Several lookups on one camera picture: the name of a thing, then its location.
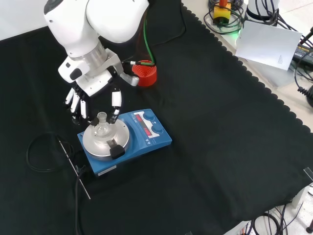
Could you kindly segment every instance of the label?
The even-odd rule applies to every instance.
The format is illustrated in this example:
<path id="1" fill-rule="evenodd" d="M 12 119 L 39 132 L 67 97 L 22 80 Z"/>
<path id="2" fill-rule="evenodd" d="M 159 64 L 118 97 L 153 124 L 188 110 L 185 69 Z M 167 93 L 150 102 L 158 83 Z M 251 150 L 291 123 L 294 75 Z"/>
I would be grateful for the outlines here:
<path id="1" fill-rule="evenodd" d="M 105 173 L 107 173 L 107 172 L 109 172 L 110 170 L 113 170 L 113 169 L 115 169 L 115 168 L 116 168 L 116 165 L 114 165 L 114 166 L 112 166 L 112 167 L 110 167 L 110 168 L 108 168 L 108 169 L 106 169 L 106 170 L 104 170 L 104 171 L 101 171 L 100 173 L 98 173 L 98 176 L 103 175 L 103 174 L 105 174 Z"/>
<path id="2" fill-rule="evenodd" d="M 298 46 L 297 50 L 295 51 L 295 55 L 302 57 L 305 55 L 305 53 L 309 52 L 308 49 L 304 48 L 304 47 L 300 47 Z M 313 52 L 311 52 L 310 54 L 308 54 L 303 60 L 313 60 Z"/>

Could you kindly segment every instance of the black wire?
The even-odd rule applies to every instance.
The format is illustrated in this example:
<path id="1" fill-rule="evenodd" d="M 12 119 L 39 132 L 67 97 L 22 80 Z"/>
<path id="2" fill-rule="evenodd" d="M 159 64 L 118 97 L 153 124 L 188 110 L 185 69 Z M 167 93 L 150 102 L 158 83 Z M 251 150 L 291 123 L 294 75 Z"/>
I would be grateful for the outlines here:
<path id="1" fill-rule="evenodd" d="M 69 157 L 71 158 L 72 155 L 74 154 L 74 148 L 73 146 L 68 143 L 64 138 L 62 138 L 60 135 L 54 133 L 54 132 L 46 132 L 46 133 L 43 133 L 39 136 L 37 136 L 35 139 L 33 139 L 28 148 L 27 148 L 27 151 L 26 151 L 26 164 L 28 165 L 28 167 L 30 169 L 32 169 L 33 171 L 36 171 L 36 172 L 40 172 L 40 173 L 51 173 L 51 172 L 57 172 L 59 170 L 61 170 L 66 164 L 67 164 L 67 161 L 65 161 L 61 166 L 58 166 L 58 167 L 55 167 L 55 168 L 48 168 L 48 169 L 42 169 L 42 168 L 38 168 L 36 166 L 34 166 L 31 161 L 30 161 L 30 149 L 31 147 L 33 146 L 33 144 L 40 138 L 42 138 L 43 136 L 54 136 L 58 142 L 61 142 L 62 144 L 67 144 L 69 146 Z"/>
<path id="2" fill-rule="evenodd" d="M 269 226 L 270 235 L 272 235 L 272 229 L 270 228 L 270 221 L 269 221 L 269 211 L 268 211 L 268 226 Z"/>
<path id="3" fill-rule="evenodd" d="M 280 228 L 279 228 L 279 232 L 281 235 L 283 235 L 283 227 L 284 227 L 284 224 L 283 224 L 283 219 L 285 217 L 285 210 L 286 210 L 286 206 L 287 204 L 284 205 L 284 208 L 282 210 L 282 217 L 280 218 Z"/>
<path id="4" fill-rule="evenodd" d="M 281 23 L 285 24 L 289 30 L 293 30 L 295 32 L 298 32 L 295 28 L 291 27 L 289 24 L 286 23 L 286 21 L 283 19 L 283 17 L 281 15 L 278 15 L 278 19 Z M 306 42 L 304 42 L 307 46 L 309 46 L 310 48 L 313 47 L 313 43 L 307 39 Z"/>
<path id="5" fill-rule="evenodd" d="M 303 69 L 303 71 L 306 73 L 307 76 L 309 76 L 309 80 L 313 81 L 313 77 L 308 73 L 308 71 L 305 69 Z"/>
<path id="6" fill-rule="evenodd" d="M 234 0 L 233 2 L 229 2 L 231 3 L 231 8 L 227 8 L 227 7 L 224 7 L 224 6 L 220 6 L 219 5 L 219 1 L 216 1 L 216 0 L 209 0 L 208 1 L 208 8 L 209 8 L 209 12 L 204 16 L 203 18 L 203 21 L 204 23 L 206 24 L 206 26 L 213 32 L 215 33 L 218 33 L 218 34 L 221 34 L 221 35 L 225 35 L 225 34 L 230 34 L 230 33 L 235 33 L 235 32 L 238 32 L 240 29 L 241 29 L 241 24 L 244 20 L 243 18 L 243 13 L 244 13 L 244 9 L 242 8 L 242 5 L 243 5 L 243 0 Z M 235 28 L 235 30 L 231 30 L 231 31 L 227 31 L 227 32 L 222 32 L 222 31 L 217 31 L 216 29 L 214 29 L 213 27 L 211 27 L 205 20 L 206 16 L 209 15 L 210 18 L 213 20 L 213 16 L 211 15 L 212 11 L 214 11 L 214 7 L 219 7 L 219 8 L 222 8 L 222 9 L 227 9 L 230 11 L 230 14 L 231 15 L 235 15 L 236 16 L 236 19 L 230 23 L 221 23 L 219 25 L 217 25 L 217 27 L 219 29 L 225 27 L 225 28 Z"/>
<path id="7" fill-rule="evenodd" d="M 311 53 L 311 51 L 308 51 L 308 52 L 305 53 L 303 56 L 301 56 L 301 58 L 299 59 L 297 65 L 296 65 L 295 68 L 294 68 L 294 74 L 293 74 L 293 76 L 294 76 L 294 80 L 295 80 L 295 83 L 297 84 L 298 88 L 300 88 L 300 86 L 299 86 L 299 84 L 298 84 L 298 81 L 297 81 L 298 67 L 299 67 L 301 61 L 302 61 L 307 55 L 309 55 L 310 53 Z"/>
<path id="8" fill-rule="evenodd" d="M 255 223 L 255 219 L 251 220 L 250 228 L 249 228 L 248 232 L 246 233 L 246 235 L 250 235 L 252 228 L 254 227 L 254 223 Z"/>
<path id="9" fill-rule="evenodd" d="M 248 224 L 249 224 L 249 223 L 246 224 L 246 230 L 248 229 Z M 246 234 L 246 230 L 245 230 L 245 234 Z"/>
<path id="10" fill-rule="evenodd" d="M 277 23 L 278 23 L 279 9 L 275 12 L 274 3 L 273 3 L 272 0 L 270 0 L 270 1 L 271 1 L 271 6 L 272 6 L 273 12 L 270 12 L 270 11 L 268 10 L 267 1 L 266 1 L 266 5 L 264 5 L 264 3 L 263 3 L 263 1 L 262 1 L 262 5 L 263 5 L 263 7 L 266 9 L 267 14 L 268 14 L 268 16 L 270 17 L 269 20 L 267 20 L 267 21 L 264 20 L 263 16 L 262 16 L 261 13 L 260 13 L 260 9 L 259 9 L 258 1 L 257 1 L 257 0 L 255 0 L 255 7 L 256 7 L 256 11 L 258 12 L 259 18 L 263 21 L 263 24 L 276 26 Z"/>
<path id="11" fill-rule="evenodd" d="M 307 77 L 306 75 L 304 75 L 302 72 L 297 71 L 297 73 L 298 73 L 299 76 L 302 76 L 302 77 L 306 78 L 308 81 L 313 82 L 313 79 L 310 79 L 309 77 Z"/>
<path id="12" fill-rule="evenodd" d="M 299 212 L 300 212 L 300 210 L 301 210 L 301 208 L 302 208 L 302 206 L 303 206 L 303 203 L 301 204 L 301 206 L 300 206 L 300 208 L 299 208 L 299 210 L 298 210 L 298 212 L 297 212 L 297 214 L 295 215 L 295 217 L 293 218 L 293 220 L 292 221 L 290 221 L 290 223 L 289 224 L 291 224 L 296 218 L 297 218 L 297 216 L 298 216 L 298 214 L 299 214 Z"/>
<path id="13" fill-rule="evenodd" d="M 281 212 L 278 210 L 278 208 L 275 207 L 275 209 L 279 212 L 279 214 L 280 214 L 281 217 L 283 218 L 283 215 L 282 215 Z"/>
<path id="14" fill-rule="evenodd" d="M 275 233 L 275 235 L 279 235 L 279 233 L 280 233 L 280 225 L 279 225 L 277 219 L 272 214 L 269 214 L 269 213 L 263 213 L 261 216 L 269 217 L 269 218 L 271 218 L 274 221 L 274 223 L 276 225 L 276 233 Z M 255 221 L 253 223 L 253 230 L 254 230 L 256 235 L 259 235 L 257 230 L 255 229 Z"/>
<path id="15" fill-rule="evenodd" d="M 180 34 L 178 34 L 178 35 L 175 36 L 175 37 L 172 37 L 172 38 L 170 38 L 170 39 L 168 39 L 168 40 L 165 40 L 165 41 L 163 41 L 163 42 L 159 42 L 159 43 L 153 44 L 153 45 L 152 45 L 153 47 L 154 47 L 154 46 L 159 46 L 159 45 L 161 45 L 161 44 L 168 43 L 168 42 L 170 42 L 170 41 L 172 41 L 172 40 L 174 40 L 174 39 L 176 39 L 176 38 L 181 37 L 182 35 L 185 34 L 185 32 L 187 32 L 187 24 L 186 24 L 185 18 L 184 18 L 183 13 L 182 13 L 182 3 L 181 3 L 181 1 L 180 1 L 180 3 L 179 3 L 179 6 L 180 6 L 179 12 L 180 12 L 180 16 L 181 16 L 181 19 L 182 19 L 182 23 L 183 23 L 183 25 L 184 25 L 184 29 L 182 30 L 182 32 L 181 32 Z"/>

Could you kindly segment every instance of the red digital display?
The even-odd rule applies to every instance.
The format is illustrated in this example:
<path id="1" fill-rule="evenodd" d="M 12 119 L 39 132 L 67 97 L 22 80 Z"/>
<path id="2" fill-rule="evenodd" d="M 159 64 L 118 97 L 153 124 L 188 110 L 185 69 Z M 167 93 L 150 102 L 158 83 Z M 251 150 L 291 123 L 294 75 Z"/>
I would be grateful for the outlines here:
<path id="1" fill-rule="evenodd" d="M 152 135 L 151 132 L 149 131 L 149 129 L 148 129 L 147 127 L 144 127 L 143 129 L 145 130 L 145 132 L 146 132 L 146 134 L 147 134 L 148 136 L 151 136 L 151 135 Z"/>
<path id="2" fill-rule="evenodd" d="M 142 120 L 141 116 L 139 114 L 136 114 L 135 117 L 139 121 L 140 125 L 142 126 L 142 128 L 145 131 L 145 133 L 147 134 L 147 136 L 151 136 L 152 134 L 151 134 L 149 128 L 146 126 L 145 122 Z"/>
<path id="3" fill-rule="evenodd" d="M 136 118 L 137 118 L 138 121 L 142 122 L 142 118 L 141 118 L 140 115 L 136 114 L 135 116 L 136 116 Z"/>

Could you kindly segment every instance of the white card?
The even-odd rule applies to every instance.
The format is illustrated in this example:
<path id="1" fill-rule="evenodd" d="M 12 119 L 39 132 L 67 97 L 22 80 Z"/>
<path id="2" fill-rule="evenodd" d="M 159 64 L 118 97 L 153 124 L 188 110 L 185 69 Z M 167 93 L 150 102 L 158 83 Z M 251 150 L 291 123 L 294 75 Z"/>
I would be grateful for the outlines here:
<path id="1" fill-rule="evenodd" d="M 302 33 L 245 21 L 236 56 L 288 70 Z"/>

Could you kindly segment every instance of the table surface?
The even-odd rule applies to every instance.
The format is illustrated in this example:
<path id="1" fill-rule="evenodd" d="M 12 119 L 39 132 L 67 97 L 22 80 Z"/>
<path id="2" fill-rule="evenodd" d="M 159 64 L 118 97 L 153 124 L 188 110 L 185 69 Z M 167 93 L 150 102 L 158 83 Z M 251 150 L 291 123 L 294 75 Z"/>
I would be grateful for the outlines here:
<path id="1" fill-rule="evenodd" d="M 159 30 L 149 31 L 152 39 L 177 35 L 182 26 L 180 3 L 169 7 L 172 2 L 155 8 L 149 23 Z M 160 19 L 160 11 L 167 17 Z M 127 104 L 122 112 L 153 109 L 173 143 L 105 176 L 99 193 L 81 205 L 86 234 L 220 235 L 284 203 L 307 183 L 303 168 L 313 165 L 309 130 L 185 8 L 183 15 L 184 36 L 154 50 L 156 85 L 134 89 L 119 83 Z M 114 49 L 119 55 L 126 50 Z M 61 106 L 69 89 L 57 71 L 64 49 L 44 28 L 3 42 L 1 52 L 7 88 L 0 93 L 7 114 L 1 116 L 0 135 L 0 182 L 6 189 L 0 192 L 1 229 L 71 234 L 71 169 L 37 174 L 25 164 L 29 142 L 44 131 L 57 132 L 79 149 L 83 127 L 73 126 Z M 110 108 L 110 95 L 101 94 L 97 108 Z M 50 158 L 43 151 L 50 149 L 46 142 L 38 145 L 32 159 L 46 165 Z"/>
<path id="2" fill-rule="evenodd" d="M 182 0 L 182 3 L 184 6 L 188 8 L 192 13 L 196 14 L 196 16 L 199 18 L 199 20 L 203 23 L 203 17 L 208 12 L 207 8 L 207 0 Z M 286 22 L 293 22 L 293 27 L 300 26 L 300 29 L 307 31 L 307 29 L 310 29 L 309 26 L 305 25 L 305 22 L 297 21 L 292 15 L 290 14 L 283 14 L 283 17 L 285 18 Z M 227 50 L 231 51 L 233 54 L 235 54 L 236 50 L 230 45 L 221 35 L 214 33 L 214 35 L 219 39 L 219 41 L 222 42 L 223 46 L 227 48 Z M 259 78 L 259 80 L 265 84 L 267 88 L 270 88 L 272 93 L 276 94 L 278 96 L 278 99 L 282 100 L 285 105 L 287 105 L 292 112 L 294 112 L 297 115 L 297 118 L 299 118 L 304 125 L 308 126 L 311 129 L 311 132 L 313 131 L 313 108 L 307 103 L 306 97 L 302 94 L 300 94 L 297 90 L 298 87 L 296 83 L 291 83 L 289 85 L 276 88 L 272 86 L 268 81 L 267 78 L 262 76 L 254 67 L 253 65 L 249 64 L 249 62 L 243 58 L 239 58 L 240 61 L 243 62 L 244 66 L 247 67 L 247 69 L 252 72 L 252 74 Z M 312 83 L 302 79 L 299 79 L 299 85 L 309 89 L 309 87 L 312 86 Z"/>

